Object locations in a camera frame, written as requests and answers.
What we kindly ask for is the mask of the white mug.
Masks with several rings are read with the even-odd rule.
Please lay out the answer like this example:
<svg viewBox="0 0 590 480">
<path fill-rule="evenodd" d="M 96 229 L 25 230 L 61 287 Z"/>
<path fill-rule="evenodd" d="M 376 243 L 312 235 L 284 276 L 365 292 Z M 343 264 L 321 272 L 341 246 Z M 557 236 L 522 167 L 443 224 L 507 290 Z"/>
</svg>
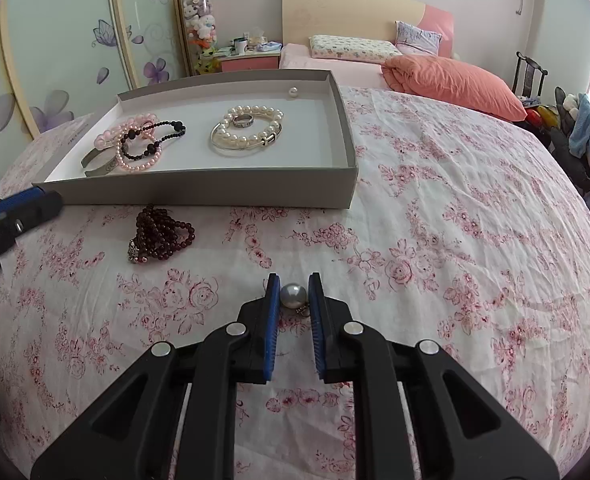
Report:
<svg viewBox="0 0 590 480">
<path fill-rule="evenodd" d="M 233 41 L 233 52 L 235 55 L 245 55 L 248 42 L 245 38 L 235 38 Z"/>
</svg>

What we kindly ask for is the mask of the beige pink headboard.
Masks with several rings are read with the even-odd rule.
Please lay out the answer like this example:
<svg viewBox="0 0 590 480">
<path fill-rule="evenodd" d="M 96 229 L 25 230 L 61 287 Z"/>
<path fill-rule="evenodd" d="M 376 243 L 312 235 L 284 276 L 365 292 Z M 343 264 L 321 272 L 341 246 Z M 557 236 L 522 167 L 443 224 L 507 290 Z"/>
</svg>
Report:
<svg viewBox="0 0 590 480">
<path fill-rule="evenodd" d="M 453 54 L 451 13 L 417 0 L 282 0 L 282 40 L 308 44 L 313 35 L 396 40 L 402 21 L 441 35 L 439 54 Z"/>
</svg>

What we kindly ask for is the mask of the floral white pillow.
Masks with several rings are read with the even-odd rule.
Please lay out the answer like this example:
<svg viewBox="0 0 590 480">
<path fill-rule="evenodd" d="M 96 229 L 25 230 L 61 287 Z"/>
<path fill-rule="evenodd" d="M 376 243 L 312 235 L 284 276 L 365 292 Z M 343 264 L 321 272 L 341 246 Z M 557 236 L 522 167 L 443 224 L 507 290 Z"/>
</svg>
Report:
<svg viewBox="0 0 590 480">
<path fill-rule="evenodd" d="M 331 58 L 351 62 L 382 64 L 401 52 L 389 41 L 333 35 L 309 38 L 313 58 Z"/>
</svg>

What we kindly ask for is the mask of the floral sliding wardrobe door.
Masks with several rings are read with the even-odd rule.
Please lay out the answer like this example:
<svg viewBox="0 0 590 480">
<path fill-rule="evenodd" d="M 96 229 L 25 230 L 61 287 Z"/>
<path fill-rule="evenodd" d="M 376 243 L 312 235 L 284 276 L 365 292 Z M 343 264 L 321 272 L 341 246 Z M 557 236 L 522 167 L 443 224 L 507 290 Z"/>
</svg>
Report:
<svg viewBox="0 0 590 480">
<path fill-rule="evenodd" d="M 37 136 L 187 73 L 178 0 L 0 0 L 0 180 Z"/>
</svg>

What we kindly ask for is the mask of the thin silver bangle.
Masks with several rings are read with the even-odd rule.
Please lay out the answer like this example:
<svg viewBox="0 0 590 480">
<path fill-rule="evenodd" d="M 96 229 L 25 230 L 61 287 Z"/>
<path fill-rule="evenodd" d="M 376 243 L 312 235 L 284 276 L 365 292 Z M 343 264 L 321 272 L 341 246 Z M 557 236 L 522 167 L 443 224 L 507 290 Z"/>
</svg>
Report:
<svg viewBox="0 0 590 480">
<path fill-rule="evenodd" d="M 254 118 L 217 122 L 210 130 L 209 143 L 222 151 L 263 150 L 277 142 L 283 130 L 281 122 L 273 120 L 260 132 L 248 133 L 247 129 L 251 129 L 254 124 Z"/>
</svg>

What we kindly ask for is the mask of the pink bedside table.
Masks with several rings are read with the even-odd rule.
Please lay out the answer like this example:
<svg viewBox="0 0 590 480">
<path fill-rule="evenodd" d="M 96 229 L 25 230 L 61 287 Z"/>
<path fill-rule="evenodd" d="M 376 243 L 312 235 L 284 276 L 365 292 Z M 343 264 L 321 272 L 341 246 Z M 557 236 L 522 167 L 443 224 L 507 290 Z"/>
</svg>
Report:
<svg viewBox="0 0 590 480">
<path fill-rule="evenodd" d="M 243 54 L 234 52 L 233 47 L 218 49 L 214 58 L 222 73 L 243 72 L 243 70 L 277 70 L 280 65 L 282 45 L 270 51 L 246 50 Z"/>
</svg>

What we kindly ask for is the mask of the large pearl earring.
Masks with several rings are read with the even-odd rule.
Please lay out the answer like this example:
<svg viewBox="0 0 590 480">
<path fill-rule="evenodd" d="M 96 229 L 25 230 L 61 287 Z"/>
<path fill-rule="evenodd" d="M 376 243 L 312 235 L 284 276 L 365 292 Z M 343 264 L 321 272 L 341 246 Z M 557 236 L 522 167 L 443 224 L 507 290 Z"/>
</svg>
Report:
<svg viewBox="0 0 590 480">
<path fill-rule="evenodd" d="M 303 285 L 285 284 L 279 292 L 281 307 L 286 311 L 305 318 L 309 315 L 308 292 Z"/>
</svg>

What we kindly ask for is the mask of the black wooden chair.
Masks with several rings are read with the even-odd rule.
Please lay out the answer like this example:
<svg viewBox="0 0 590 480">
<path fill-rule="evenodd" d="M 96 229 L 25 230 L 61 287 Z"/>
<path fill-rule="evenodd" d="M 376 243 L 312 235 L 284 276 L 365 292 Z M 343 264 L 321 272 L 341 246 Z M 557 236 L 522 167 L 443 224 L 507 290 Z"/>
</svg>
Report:
<svg viewBox="0 0 590 480">
<path fill-rule="evenodd" d="M 516 66 L 512 90 L 519 98 L 531 99 L 542 96 L 543 85 L 549 72 L 533 58 L 516 52 Z"/>
</svg>

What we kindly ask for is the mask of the orange folded duvet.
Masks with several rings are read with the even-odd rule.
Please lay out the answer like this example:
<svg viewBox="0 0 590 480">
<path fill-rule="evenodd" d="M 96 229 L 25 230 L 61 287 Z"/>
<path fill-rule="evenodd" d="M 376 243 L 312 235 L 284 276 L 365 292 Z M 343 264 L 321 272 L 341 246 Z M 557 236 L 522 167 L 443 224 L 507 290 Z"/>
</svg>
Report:
<svg viewBox="0 0 590 480">
<path fill-rule="evenodd" d="M 527 116 L 503 79 L 475 65 L 432 55 L 398 55 L 382 65 L 391 90 L 477 110 L 507 122 Z"/>
</svg>

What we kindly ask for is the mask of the grey cardboard tray box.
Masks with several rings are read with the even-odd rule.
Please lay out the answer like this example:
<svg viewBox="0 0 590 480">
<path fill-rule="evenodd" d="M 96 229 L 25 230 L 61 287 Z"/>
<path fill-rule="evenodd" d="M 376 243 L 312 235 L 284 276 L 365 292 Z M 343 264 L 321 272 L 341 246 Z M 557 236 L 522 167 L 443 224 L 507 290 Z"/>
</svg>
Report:
<svg viewBox="0 0 590 480">
<path fill-rule="evenodd" d="M 289 88 L 298 96 L 291 98 Z M 187 128 L 170 139 L 158 127 L 161 158 L 149 168 L 105 171 L 113 151 L 96 137 L 129 118 L 154 114 Z M 209 143 L 217 122 L 254 118 L 248 133 L 275 120 L 282 133 L 269 148 L 222 151 Z M 250 70 L 166 82 L 120 94 L 91 115 L 33 177 L 68 205 L 277 206 L 347 209 L 358 177 L 345 107 L 328 70 Z"/>
</svg>

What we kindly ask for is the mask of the floral pink bedsheet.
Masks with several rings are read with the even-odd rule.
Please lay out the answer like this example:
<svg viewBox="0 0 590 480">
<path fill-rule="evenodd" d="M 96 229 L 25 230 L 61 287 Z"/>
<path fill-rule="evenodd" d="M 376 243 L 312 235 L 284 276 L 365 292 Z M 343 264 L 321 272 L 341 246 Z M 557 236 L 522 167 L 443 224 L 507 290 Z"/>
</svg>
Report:
<svg viewBox="0 0 590 480">
<path fill-rule="evenodd" d="M 434 339 L 567 472 L 590 446 L 590 210 L 529 132 L 446 103 L 344 88 L 347 210 L 173 208 L 185 252 L 127 259 L 135 207 L 68 207 L 0 269 L 0 445 L 19 470 L 156 341 L 203 339 L 270 273 L 386 338 Z"/>
</svg>

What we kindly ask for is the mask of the clear tube of plush toys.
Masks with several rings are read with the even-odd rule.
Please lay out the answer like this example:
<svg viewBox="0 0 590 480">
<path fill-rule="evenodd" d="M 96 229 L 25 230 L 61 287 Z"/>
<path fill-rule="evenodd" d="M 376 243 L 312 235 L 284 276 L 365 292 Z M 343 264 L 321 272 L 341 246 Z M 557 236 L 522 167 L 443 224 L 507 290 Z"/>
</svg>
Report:
<svg viewBox="0 0 590 480">
<path fill-rule="evenodd" d="M 181 0 L 181 10 L 190 74 L 214 73 L 217 28 L 211 0 Z"/>
</svg>

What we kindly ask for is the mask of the lilac patterned pillow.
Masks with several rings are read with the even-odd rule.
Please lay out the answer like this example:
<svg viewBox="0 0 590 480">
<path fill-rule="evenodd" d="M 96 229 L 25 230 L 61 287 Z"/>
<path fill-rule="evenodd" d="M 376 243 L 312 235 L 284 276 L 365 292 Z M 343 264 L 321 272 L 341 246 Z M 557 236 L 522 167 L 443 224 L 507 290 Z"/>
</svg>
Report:
<svg viewBox="0 0 590 480">
<path fill-rule="evenodd" d="M 396 22 L 395 46 L 402 54 L 437 55 L 441 44 L 439 32 L 430 32 L 406 22 Z"/>
</svg>

